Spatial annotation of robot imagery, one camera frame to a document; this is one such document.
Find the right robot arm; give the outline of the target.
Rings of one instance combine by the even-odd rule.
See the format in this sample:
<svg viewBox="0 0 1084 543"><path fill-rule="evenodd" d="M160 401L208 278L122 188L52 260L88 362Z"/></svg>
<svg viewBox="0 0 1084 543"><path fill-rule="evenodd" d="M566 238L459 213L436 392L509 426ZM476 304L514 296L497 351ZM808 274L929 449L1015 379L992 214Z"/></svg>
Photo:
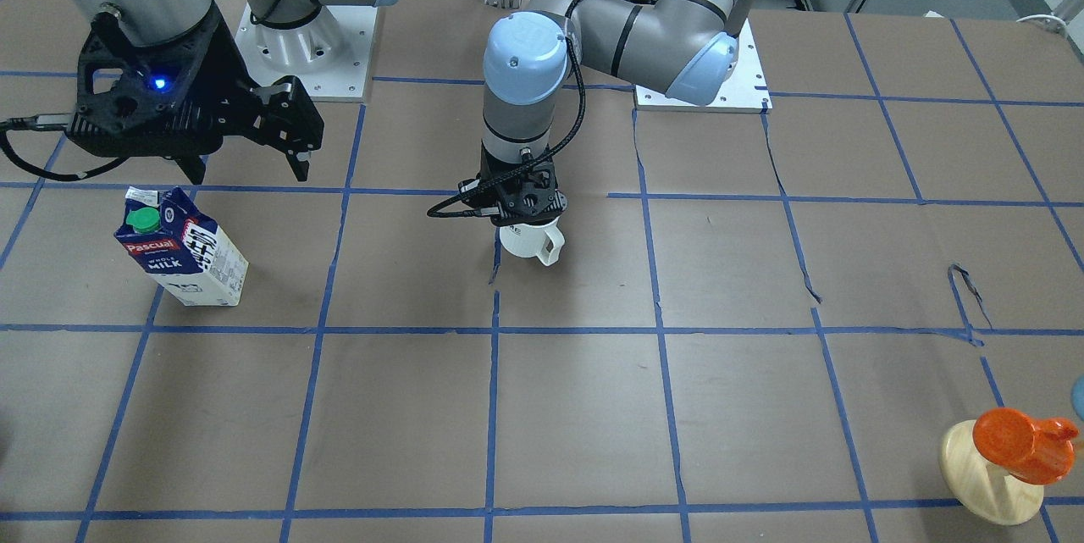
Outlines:
<svg viewBox="0 0 1084 543"><path fill-rule="evenodd" d="M228 135L281 152L308 179L324 122L318 99L362 96L372 27L357 11L396 0L246 0L234 36L214 0L73 0L90 33L78 57L68 114L3 121L15 130L61 131L105 164L74 174L25 161L3 138L8 160L53 181L81 181L129 158L166 158L201 185L204 158Z"/></svg>

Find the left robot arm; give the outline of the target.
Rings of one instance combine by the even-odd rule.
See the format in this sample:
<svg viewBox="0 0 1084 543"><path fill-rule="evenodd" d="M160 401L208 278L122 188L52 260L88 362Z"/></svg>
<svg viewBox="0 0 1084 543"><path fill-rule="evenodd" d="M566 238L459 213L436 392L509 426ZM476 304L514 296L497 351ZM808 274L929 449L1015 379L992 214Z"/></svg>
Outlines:
<svg viewBox="0 0 1084 543"><path fill-rule="evenodd" d="M739 59L754 0L530 0L492 26L483 49L480 170L429 210L495 227L543 225L567 207L553 164L557 96L596 69L679 102L707 106Z"/></svg>

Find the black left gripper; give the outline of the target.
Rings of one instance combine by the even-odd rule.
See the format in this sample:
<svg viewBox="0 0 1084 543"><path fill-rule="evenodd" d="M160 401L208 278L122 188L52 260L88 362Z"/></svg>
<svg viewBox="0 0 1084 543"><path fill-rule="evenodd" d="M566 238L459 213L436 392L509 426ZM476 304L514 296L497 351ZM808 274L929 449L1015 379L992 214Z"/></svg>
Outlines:
<svg viewBox="0 0 1084 543"><path fill-rule="evenodd" d="M526 173L512 176L488 191L466 198L480 208L495 227L543 224L559 218L567 199L558 188L554 161L543 161Z"/></svg>

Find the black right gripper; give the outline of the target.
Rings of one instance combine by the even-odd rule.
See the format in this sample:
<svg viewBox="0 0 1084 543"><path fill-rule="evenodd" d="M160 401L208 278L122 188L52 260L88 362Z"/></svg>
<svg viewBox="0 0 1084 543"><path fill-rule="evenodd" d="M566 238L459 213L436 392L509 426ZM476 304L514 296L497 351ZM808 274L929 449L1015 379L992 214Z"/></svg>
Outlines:
<svg viewBox="0 0 1084 543"><path fill-rule="evenodd" d="M244 135L286 156L307 181L324 122L301 80L257 85L217 5L190 33L139 47L104 3L79 53L76 108L65 134L102 158L170 158L194 186L225 135Z"/></svg>

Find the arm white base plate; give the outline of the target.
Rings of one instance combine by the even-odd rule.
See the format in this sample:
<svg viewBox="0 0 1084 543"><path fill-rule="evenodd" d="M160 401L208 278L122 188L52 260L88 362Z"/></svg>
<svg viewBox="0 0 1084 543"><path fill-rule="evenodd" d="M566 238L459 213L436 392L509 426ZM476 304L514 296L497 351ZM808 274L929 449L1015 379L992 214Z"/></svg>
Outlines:
<svg viewBox="0 0 1084 543"><path fill-rule="evenodd" d="M379 20L375 7L323 7L308 25L276 30L253 25L245 7L234 42L259 85L294 75L314 102L364 103Z"/></svg>
<svg viewBox="0 0 1084 543"><path fill-rule="evenodd" d="M773 108L749 22L737 38L719 35L666 94L636 86L635 98L640 111L758 114Z"/></svg>

